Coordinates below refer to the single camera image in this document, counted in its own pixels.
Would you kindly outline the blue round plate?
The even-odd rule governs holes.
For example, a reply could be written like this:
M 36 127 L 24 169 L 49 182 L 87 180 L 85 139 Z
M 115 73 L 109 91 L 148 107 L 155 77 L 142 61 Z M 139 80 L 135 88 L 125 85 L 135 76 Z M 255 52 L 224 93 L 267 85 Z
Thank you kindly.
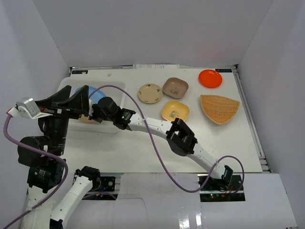
M 101 90 L 96 91 L 93 95 L 93 91 L 95 91 L 96 88 L 92 86 L 82 86 L 77 88 L 74 91 L 74 94 L 72 95 L 73 102 L 76 104 L 77 109 L 88 111 L 89 110 L 89 100 L 91 99 L 94 103 L 98 103 L 98 101 L 102 98 L 104 98 L 106 95 Z

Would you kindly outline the small beige floral plate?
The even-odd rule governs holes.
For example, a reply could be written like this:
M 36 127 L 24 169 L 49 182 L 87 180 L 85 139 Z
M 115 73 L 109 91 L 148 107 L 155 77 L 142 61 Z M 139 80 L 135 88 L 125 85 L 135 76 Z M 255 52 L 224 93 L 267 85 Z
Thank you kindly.
M 163 91 L 160 86 L 149 83 L 139 88 L 137 96 L 145 104 L 154 104 L 162 99 Z

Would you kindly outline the yellow square dish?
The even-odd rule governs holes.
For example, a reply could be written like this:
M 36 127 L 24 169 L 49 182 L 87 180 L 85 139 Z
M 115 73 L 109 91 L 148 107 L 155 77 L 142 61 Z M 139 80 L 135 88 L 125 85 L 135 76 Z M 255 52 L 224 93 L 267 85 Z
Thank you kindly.
M 189 113 L 190 109 L 187 105 L 174 100 L 167 102 L 161 110 L 162 118 L 167 121 L 174 121 L 176 118 L 186 121 Z

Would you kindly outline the brown square dish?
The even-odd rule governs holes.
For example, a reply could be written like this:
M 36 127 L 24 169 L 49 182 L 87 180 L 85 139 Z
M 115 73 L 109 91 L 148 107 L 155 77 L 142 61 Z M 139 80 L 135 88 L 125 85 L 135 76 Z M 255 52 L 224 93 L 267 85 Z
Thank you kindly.
M 187 92 L 189 85 L 186 81 L 171 77 L 163 85 L 163 93 L 173 99 L 181 99 Z

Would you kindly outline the orange round plate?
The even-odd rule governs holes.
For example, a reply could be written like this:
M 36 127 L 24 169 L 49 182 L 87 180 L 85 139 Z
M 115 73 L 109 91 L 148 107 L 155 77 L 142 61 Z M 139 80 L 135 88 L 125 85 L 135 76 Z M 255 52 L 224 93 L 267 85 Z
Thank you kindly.
M 206 69 L 199 73 L 199 82 L 207 88 L 216 88 L 223 82 L 222 76 L 215 70 Z

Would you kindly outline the woven wicker tray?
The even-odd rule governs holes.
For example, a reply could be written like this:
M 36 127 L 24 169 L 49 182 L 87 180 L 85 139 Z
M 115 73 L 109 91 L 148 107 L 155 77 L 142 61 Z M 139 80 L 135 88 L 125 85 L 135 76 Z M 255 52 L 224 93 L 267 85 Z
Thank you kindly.
M 231 121 L 240 106 L 239 101 L 219 95 L 200 95 L 200 103 L 205 115 L 218 125 Z

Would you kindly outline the yellow round plate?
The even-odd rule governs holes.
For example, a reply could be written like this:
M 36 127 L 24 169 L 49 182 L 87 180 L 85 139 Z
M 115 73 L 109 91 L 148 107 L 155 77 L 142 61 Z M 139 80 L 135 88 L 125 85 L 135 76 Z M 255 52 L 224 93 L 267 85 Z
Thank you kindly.
M 79 122 L 85 123 L 85 124 L 96 124 L 97 122 L 94 120 L 89 119 L 85 115 L 81 115 L 81 117 L 78 119 Z

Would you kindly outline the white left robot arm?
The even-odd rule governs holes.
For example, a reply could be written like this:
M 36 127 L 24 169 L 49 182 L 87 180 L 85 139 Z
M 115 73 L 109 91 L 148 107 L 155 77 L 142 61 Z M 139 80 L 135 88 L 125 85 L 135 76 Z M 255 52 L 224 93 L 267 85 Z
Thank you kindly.
M 18 145 L 18 162 L 29 167 L 27 214 L 22 218 L 23 229 L 63 229 L 85 194 L 100 187 L 100 171 L 85 166 L 76 170 L 76 180 L 63 200 L 53 207 L 51 196 L 68 174 L 64 153 L 70 119 L 88 116 L 89 87 L 81 87 L 71 95 L 65 86 L 47 99 L 32 98 L 17 102 L 22 117 L 36 119 L 42 136 L 28 136 Z

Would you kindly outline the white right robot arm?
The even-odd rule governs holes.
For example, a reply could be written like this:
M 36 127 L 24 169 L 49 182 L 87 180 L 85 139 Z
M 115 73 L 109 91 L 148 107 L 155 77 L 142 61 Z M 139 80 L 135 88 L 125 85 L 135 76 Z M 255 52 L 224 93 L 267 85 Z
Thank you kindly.
M 91 120 L 112 122 L 121 130 L 145 132 L 165 139 L 176 155 L 187 157 L 208 171 L 204 183 L 211 181 L 220 190 L 227 190 L 232 185 L 233 170 L 204 150 L 182 119 L 170 122 L 144 117 L 142 113 L 120 108 L 110 97 L 103 97 L 98 103 L 90 100 L 89 106 Z

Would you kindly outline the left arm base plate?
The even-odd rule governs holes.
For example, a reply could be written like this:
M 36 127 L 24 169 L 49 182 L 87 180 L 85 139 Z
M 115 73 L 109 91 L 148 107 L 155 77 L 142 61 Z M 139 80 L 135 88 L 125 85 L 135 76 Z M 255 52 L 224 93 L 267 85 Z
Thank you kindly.
M 92 188 L 85 194 L 83 200 L 116 200 L 115 194 L 116 177 L 100 176 L 93 181 Z

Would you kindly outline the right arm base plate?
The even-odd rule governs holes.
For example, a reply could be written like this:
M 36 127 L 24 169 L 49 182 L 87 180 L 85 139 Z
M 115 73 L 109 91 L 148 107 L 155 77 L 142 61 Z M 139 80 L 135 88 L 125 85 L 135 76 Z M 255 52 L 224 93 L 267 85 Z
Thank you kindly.
M 244 187 L 241 187 L 241 176 L 233 175 L 229 187 L 218 187 L 216 182 L 211 178 L 207 184 L 201 189 L 200 202 L 245 202 Z

